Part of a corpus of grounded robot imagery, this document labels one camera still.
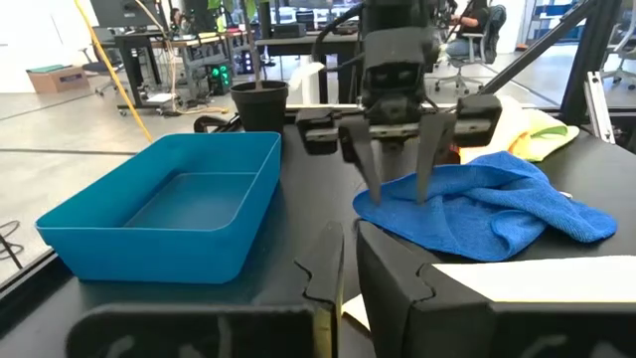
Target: cardboard box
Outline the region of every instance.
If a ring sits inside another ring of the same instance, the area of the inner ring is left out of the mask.
[[[88,87],[88,78],[79,67],[68,67],[48,73],[27,71],[37,93],[57,93]]]

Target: yellow pole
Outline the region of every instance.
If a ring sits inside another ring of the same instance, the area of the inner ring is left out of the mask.
[[[81,7],[79,0],[75,0],[75,2],[79,12],[81,13],[81,16],[83,17],[83,21],[86,23],[86,27],[88,28],[88,31],[90,32],[90,37],[92,38],[92,42],[97,46],[97,51],[99,52],[101,59],[106,63],[106,66],[108,67],[108,71],[110,72],[110,76],[112,77],[112,80],[115,81],[115,84],[117,85],[117,89],[119,90],[119,93],[123,97],[123,100],[125,100],[126,105],[128,105],[128,109],[130,109],[132,116],[135,118],[135,121],[137,122],[141,130],[143,131],[143,134],[146,136],[146,139],[148,139],[149,142],[152,142],[152,135],[150,135],[148,128],[146,128],[146,126],[143,124],[143,120],[141,120],[141,118],[139,117],[139,113],[137,113],[137,110],[135,109],[134,105],[132,105],[132,102],[130,101],[128,94],[124,90],[123,85],[119,81],[119,77],[115,73],[115,69],[112,67],[112,64],[108,60],[108,56],[106,55],[103,48],[101,47],[101,44],[99,43],[99,39],[97,38],[95,31],[92,29],[92,26],[90,25],[90,21],[88,20],[88,16],[86,15],[86,12]]]

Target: yellow cloth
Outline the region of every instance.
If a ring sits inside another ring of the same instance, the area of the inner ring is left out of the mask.
[[[579,133],[578,127],[566,126],[540,110],[522,109],[511,97],[500,96],[499,100],[503,111],[493,138],[485,147],[461,148],[462,164],[502,150],[529,161],[542,161]]]
[[[226,30],[226,18],[225,16],[220,16],[217,18],[217,31],[224,32]]]

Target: office chair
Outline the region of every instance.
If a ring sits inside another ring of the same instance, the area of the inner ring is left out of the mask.
[[[114,42],[114,37],[110,33],[110,30],[105,28],[99,28],[99,27],[93,27],[93,30],[95,31],[95,34],[97,35],[97,39],[99,40],[101,44]],[[95,45],[92,45],[92,51],[95,55],[95,58],[97,59],[97,62],[94,62],[88,55],[87,53],[88,48],[81,49],[81,51],[83,52],[83,55],[88,60],[88,64],[81,66],[81,68],[84,71],[97,73],[99,76],[110,77],[110,72],[108,71],[108,67],[106,66],[106,63],[101,59],[101,56],[99,55],[99,52],[97,51],[97,48],[95,47]],[[121,58],[119,57],[119,53],[117,52],[117,50],[104,49],[104,51],[106,52],[106,55],[108,56],[108,60],[110,61],[110,64],[115,69],[115,73],[118,74],[119,72],[121,72],[123,70],[123,62],[121,61]],[[124,81],[121,81],[121,83],[123,85],[128,85],[128,83]],[[100,96],[103,96],[103,92],[107,90],[108,88],[113,88],[114,90],[117,90],[117,85],[115,84],[115,81],[113,79],[110,79],[110,81],[107,84],[97,87],[95,89],[95,94],[99,94]]]
[[[617,24],[614,26],[610,39],[614,38],[614,36],[620,32],[623,25],[624,24]],[[636,90],[636,74],[623,70],[623,65],[625,64],[625,60],[636,60],[636,45],[634,41],[630,41],[634,30],[636,30],[636,0],[632,1],[631,21],[629,22],[627,31],[624,32],[622,40],[618,45],[608,45],[607,51],[605,52],[605,61],[607,61],[607,57],[610,54],[616,54],[620,59],[620,64],[616,70],[603,71],[601,75],[604,80],[613,78],[612,82],[614,84],[619,84],[623,79],[630,80],[629,90]]]
[[[483,87],[483,83],[477,80],[467,78],[461,74],[461,69],[466,65],[473,64],[486,64],[491,65],[497,58],[497,42],[499,41],[499,30],[506,22],[506,7],[503,5],[491,6],[489,8],[490,16],[488,23],[486,24],[486,31],[483,34],[463,34],[470,43],[470,49],[468,56],[451,57],[449,56],[449,63],[452,67],[457,69],[457,75],[447,78],[439,79],[435,83],[435,91],[439,91],[439,85],[445,83],[455,83],[457,89],[463,89],[465,94],[470,93],[468,85],[478,84],[479,90]],[[479,54],[475,56],[474,41],[479,40]]]

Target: blue plastic bin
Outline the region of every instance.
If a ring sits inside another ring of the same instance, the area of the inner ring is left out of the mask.
[[[80,279],[236,277],[278,182],[280,135],[165,136],[40,218]]]

